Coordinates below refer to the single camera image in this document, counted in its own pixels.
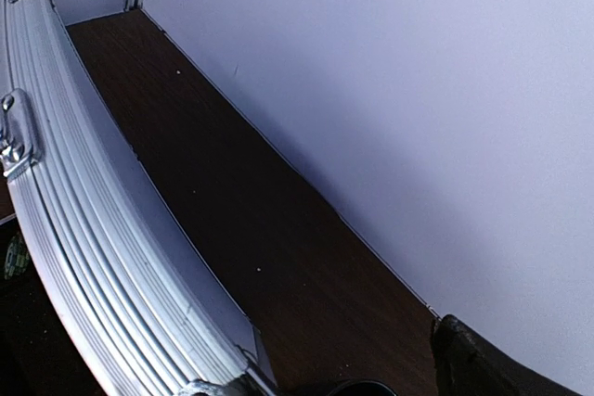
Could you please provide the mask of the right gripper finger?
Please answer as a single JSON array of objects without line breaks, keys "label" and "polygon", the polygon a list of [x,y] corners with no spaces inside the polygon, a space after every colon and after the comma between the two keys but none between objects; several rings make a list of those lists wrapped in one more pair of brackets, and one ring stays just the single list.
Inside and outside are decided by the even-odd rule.
[{"label": "right gripper finger", "polygon": [[456,316],[433,322],[431,350],[440,395],[573,395],[518,363]]}]

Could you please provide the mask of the silver aluminium poker case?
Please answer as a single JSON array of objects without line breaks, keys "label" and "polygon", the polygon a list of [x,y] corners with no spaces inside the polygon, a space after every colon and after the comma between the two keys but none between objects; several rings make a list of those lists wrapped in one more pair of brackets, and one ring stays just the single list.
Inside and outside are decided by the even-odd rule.
[{"label": "silver aluminium poker case", "polygon": [[258,330],[150,180],[52,0],[1,0],[1,165],[45,291],[106,393],[277,393]]}]

